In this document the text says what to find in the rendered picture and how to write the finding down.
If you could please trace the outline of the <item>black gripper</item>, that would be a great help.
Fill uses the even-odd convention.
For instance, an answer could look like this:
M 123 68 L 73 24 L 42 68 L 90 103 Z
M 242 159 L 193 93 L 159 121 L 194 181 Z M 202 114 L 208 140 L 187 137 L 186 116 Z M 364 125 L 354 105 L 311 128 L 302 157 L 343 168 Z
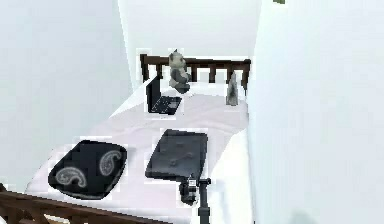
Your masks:
M 196 201 L 197 182 L 187 181 L 179 185 L 181 201 L 187 205 L 193 205 Z

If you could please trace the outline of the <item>black tufted cushion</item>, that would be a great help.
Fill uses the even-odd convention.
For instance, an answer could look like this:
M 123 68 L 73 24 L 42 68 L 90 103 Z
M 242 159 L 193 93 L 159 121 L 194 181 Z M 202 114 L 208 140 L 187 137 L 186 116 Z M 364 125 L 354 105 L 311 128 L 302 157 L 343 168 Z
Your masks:
M 183 182 L 201 177 L 208 136 L 167 129 L 158 141 L 145 170 L 147 178 Z

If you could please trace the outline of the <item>black paisley cushion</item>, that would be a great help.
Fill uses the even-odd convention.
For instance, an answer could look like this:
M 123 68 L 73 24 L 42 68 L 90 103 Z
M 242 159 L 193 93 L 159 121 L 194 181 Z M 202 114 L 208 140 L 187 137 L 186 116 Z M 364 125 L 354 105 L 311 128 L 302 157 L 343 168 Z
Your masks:
M 72 198 L 101 200 L 120 180 L 126 160 L 123 146 L 82 140 L 54 165 L 48 184 Z

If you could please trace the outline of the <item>brown wooden bed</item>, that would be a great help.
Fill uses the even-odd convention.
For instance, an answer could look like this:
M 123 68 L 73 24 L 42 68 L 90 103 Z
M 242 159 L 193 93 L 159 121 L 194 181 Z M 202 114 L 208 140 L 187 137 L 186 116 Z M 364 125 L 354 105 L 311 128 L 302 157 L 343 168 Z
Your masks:
M 140 57 L 143 84 L 89 136 L 54 150 L 24 193 L 0 184 L 0 224 L 255 224 L 249 190 L 248 104 L 251 62 L 188 58 L 192 71 L 227 72 L 240 89 L 193 83 L 186 95 L 161 86 Z

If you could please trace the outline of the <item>black open laptop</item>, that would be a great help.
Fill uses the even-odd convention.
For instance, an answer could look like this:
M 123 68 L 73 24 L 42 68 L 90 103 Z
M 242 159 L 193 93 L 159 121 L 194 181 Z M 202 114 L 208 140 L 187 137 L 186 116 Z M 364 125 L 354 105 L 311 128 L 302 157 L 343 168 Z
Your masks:
M 181 97 L 162 96 L 159 78 L 154 78 L 146 86 L 146 95 L 149 113 L 174 115 L 182 101 Z

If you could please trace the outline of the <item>grey cone statue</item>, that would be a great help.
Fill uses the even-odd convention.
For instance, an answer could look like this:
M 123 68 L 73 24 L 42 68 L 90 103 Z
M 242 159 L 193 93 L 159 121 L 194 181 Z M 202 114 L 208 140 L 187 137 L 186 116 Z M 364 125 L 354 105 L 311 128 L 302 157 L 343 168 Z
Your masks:
M 232 73 L 228 83 L 226 104 L 231 106 L 236 106 L 238 104 L 238 88 L 235 72 Z

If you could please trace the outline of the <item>grey teddy bear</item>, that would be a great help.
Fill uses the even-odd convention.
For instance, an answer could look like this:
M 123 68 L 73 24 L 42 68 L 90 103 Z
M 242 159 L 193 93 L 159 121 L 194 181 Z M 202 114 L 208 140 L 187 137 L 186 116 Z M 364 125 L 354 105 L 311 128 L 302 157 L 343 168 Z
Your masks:
M 192 76 L 187 72 L 186 61 L 181 53 L 174 50 L 169 55 L 170 80 L 169 85 L 180 94 L 190 90 L 189 82 Z

